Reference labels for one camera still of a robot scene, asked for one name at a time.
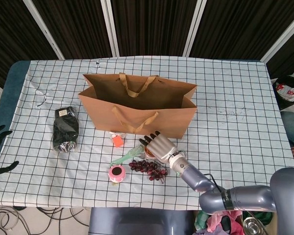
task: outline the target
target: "floor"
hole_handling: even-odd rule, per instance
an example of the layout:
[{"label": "floor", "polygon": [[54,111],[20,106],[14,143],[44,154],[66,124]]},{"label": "floor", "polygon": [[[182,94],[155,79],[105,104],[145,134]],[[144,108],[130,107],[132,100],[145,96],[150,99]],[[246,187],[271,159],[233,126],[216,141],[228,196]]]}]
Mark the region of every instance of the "floor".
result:
[{"label": "floor", "polygon": [[[54,209],[55,208],[44,208],[42,210],[38,210],[37,208],[28,207],[22,211],[16,212],[12,207],[0,206],[0,223],[5,225],[8,222],[5,225],[6,230],[0,230],[0,235],[88,234],[90,208],[73,208],[72,210],[69,208],[64,208],[63,210]],[[25,230],[25,226],[22,224],[22,221],[25,221],[25,225],[28,226],[27,232]],[[267,226],[269,235],[276,235],[276,224],[275,215],[272,222]]]}]

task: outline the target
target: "pink cloth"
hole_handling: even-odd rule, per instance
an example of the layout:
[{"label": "pink cloth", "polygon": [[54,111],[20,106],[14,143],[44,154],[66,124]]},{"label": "pink cloth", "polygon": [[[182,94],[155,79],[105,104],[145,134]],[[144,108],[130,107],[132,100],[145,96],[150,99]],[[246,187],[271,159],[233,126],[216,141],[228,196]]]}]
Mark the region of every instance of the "pink cloth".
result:
[{"label": "pink cloth", "polygon": [[207,220],[207,231],[212,233],[221,223],[222,217],[226,215],[231,220],[231,235],[244,235],[243,228],[235,221],[238,216],[242,215],[242,211],[221,211],[213,214]]}]

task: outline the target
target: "brown paper bag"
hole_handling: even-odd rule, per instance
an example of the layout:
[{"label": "brown paper bag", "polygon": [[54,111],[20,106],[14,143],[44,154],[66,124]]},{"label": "brown paper bag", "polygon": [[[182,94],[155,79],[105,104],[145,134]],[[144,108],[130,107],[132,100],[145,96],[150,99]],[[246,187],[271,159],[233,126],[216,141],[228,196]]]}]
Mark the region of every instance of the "brown paper bag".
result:
[{"label": "brown paper bag", "polygon": [[79,98],[96,129],[181,139],[196,112],[197,85],[158,76],[84,74]]}]

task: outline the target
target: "orange tag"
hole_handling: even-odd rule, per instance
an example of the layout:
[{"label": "orange tag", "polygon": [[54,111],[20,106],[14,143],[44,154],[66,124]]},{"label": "orange tag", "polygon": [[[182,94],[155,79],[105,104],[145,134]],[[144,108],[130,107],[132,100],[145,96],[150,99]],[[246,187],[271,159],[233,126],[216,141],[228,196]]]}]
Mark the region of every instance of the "orange tag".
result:
[{"label": "orange tag", "polygon": [[115,147],[117,147],[117,148],[118,147],[121,147],[124,144],[121,136],[115,136],[115,137],[113,137],[112,138],[112,142],[115,145]]}]

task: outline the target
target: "bunch of fake grapes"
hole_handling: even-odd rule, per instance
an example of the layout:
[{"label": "bunch of fake grapes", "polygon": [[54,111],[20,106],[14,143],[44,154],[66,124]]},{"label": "bunch of fake grapes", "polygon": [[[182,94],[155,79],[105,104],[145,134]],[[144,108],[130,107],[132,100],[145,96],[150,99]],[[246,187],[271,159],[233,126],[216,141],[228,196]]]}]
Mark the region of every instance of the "bunch of fake grapes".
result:
[{"label": "bunch of fake grapes", "polygon": [[129,166],[131,170],[140,171],[141,173],[146,172],[149,175],[149,180],[161,180],[167,176],[168,172],[165,169],[158,169],[159,165],[155,162],[146,162],[146,160],[135,161],[133,160]]}]

